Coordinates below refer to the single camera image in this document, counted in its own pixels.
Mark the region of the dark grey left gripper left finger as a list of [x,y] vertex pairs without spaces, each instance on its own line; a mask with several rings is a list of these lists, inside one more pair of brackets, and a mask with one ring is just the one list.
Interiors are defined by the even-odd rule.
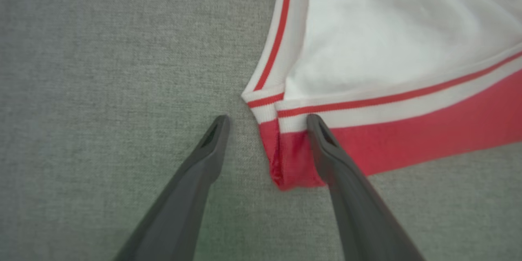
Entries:
[[215,118],[122,246],[117,261],[192,261],[211,185],[221,174],[230,118]]

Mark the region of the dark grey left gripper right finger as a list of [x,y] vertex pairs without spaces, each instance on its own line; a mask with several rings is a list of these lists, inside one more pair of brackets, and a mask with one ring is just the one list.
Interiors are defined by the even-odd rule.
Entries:
[[369,180],[349,157],[324,120],[306,118],[319,176],[327,184],[347,261],[423,261]]

